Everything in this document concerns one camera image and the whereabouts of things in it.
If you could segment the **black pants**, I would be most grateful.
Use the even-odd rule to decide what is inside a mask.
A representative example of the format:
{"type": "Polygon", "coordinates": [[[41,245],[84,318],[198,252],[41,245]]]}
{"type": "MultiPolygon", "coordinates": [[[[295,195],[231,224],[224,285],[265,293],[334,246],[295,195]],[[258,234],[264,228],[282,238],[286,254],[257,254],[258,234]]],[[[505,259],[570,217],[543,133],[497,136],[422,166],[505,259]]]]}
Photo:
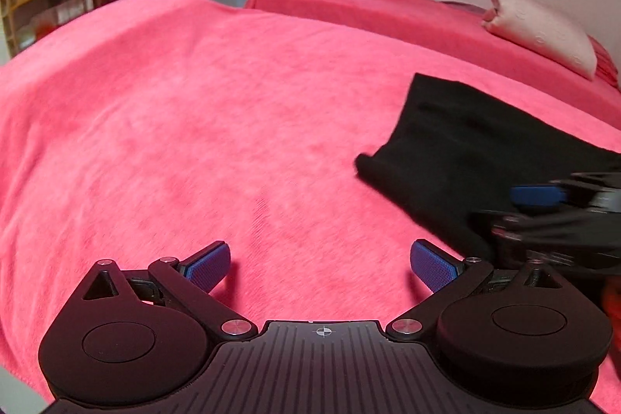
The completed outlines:
{"type": "Polygon", "coordinates": [[[617,171],[620,156],[476,88],[418,73],[387,143],[355,166],[451,249],[486,257],[491,246],[470,228],[472,212],[509,211],[515,185],[617,171]]]}

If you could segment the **pale pink pillow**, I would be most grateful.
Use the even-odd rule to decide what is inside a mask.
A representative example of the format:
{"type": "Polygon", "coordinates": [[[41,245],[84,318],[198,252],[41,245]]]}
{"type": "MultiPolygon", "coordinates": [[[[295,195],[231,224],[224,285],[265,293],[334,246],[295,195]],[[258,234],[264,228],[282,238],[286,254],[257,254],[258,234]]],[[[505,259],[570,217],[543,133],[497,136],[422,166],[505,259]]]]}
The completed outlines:
{"type": "Polygon", "coordinates": [[[586,31],[535,0],[491,0],[482,26],[492,35],[513,42],[593,80],[597,55],[586,31]]]}

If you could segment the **red blanket far bed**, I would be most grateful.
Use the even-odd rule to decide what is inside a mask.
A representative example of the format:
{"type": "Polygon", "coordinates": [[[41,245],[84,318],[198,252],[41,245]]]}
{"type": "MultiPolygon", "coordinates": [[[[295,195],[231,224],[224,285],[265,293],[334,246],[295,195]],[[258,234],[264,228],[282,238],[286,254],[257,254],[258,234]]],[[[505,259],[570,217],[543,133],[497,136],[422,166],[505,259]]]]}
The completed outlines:
{"type": "Polygon", "coordinates": [[[247,0],[248,9],[278,12],[371,31],[470,62],[572,105],[618,128],[616,66],[596,44],[593,79],[490,34],[467,6],[435,0],[247,0]]]}

